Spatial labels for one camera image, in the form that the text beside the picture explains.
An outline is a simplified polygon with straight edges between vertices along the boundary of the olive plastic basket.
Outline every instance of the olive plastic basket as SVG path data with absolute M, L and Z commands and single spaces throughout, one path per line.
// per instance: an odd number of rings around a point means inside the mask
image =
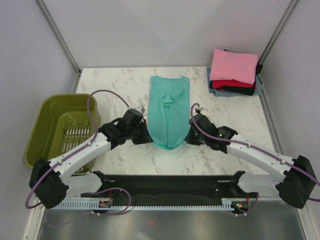
M 24 153 L 28 166 L 33 167 L 40 158 L 48 161 L 67 153 L 94 134 L 87 112 L 88 96 L 89 94 L 60 94 L 44 101 Z M 89 107 L 99 127 L 101 117 L 95 98 L 91 98 Z M 76 174 L 84 174 L 94 164 L 94 160 L 87 163 Z

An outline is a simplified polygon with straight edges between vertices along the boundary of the teal shirt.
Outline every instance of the teal shirt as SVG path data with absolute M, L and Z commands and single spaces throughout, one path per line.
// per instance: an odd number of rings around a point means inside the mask
M 153 143 L 174 149 L 184 143 L 190 125 L 189 78 L 151 77 L 148 131 Z

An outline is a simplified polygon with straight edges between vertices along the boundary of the marble table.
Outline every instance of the marble table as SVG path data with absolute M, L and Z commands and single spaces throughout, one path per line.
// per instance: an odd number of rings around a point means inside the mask
M 252 142 L 273 150 L 265 116 L 258 96 L 215 97 L 208 92 L 205 67 L 139 67 L 85 68 L 77 93 L 99 89 L 115 91 L 131 108 L 144 106 L 148 116 L 150 77 L 190 79 L 190 105 L 199 103 L 217 127 L 227 126 Z M 101 124 L 122 117 L 127 107 L 116 96 L 99 92 L 94 96 L 101 115 Z M 98 157 L 94 170 L 105 174 L 127 175 L 233 175 L 236 171 L 266 174 L 243 159 L 213 151 L 207 146 L 181 145 L 165 150 L 152 143 L 133 145 L 127 141 Z

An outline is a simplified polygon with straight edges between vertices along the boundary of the folded pink shirt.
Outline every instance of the folded pink shirt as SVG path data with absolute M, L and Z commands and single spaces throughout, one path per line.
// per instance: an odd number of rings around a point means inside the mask
M 258 56 L 214 50 L 210 80 L 236 80 L 246 84 L 255 82 Z

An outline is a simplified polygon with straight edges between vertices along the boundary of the white cable tray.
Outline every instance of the white cable tray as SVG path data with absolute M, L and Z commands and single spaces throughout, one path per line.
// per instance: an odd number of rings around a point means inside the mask
M 62 201 L 54 210 L 123 210 L 127 206 L 102 206 L 107 200 L 70 199 Z M 222 205 L 208 206 L 130 206 L 128 210 L 161 210 L 161 211 L 233 211 L 230 200 L 223 200 Z

